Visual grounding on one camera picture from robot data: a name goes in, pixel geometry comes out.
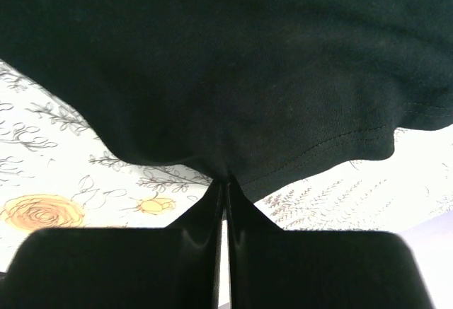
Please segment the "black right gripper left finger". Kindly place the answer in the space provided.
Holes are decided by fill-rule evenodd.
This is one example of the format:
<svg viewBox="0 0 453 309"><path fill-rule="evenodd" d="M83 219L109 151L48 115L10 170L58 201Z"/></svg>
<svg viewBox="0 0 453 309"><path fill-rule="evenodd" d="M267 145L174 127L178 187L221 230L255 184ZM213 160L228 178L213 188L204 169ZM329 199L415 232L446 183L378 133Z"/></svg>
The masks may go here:
<svg viewBox="0 0 453 309"><path fill-rule="evenodd" d="M165 228L47 228L1 280L2 308L216 308L223 187Z"/></svg>

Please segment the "black t-shirt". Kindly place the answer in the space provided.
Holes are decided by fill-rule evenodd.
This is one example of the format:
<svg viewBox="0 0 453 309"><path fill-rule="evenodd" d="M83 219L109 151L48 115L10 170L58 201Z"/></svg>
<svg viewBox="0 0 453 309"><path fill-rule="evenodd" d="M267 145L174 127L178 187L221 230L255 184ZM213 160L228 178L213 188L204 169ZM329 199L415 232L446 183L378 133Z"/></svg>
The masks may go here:
<svg viewBox="0 0 453 309"><path fill-rule="evenodd" d="M452 123L452 0L1 0L1 58L119 159L253 202Z"/></svg>

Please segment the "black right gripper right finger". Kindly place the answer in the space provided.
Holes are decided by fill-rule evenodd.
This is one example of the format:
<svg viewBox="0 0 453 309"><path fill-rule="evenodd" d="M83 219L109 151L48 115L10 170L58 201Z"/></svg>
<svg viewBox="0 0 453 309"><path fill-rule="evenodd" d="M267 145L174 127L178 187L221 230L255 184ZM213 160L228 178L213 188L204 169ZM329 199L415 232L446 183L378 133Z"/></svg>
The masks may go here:
<svg viewBox="0 0 453 309"><path fill-rule="evenodd" d="M382 231L286 231L225 186L233 308L431 308L411 250Z"/></svg>

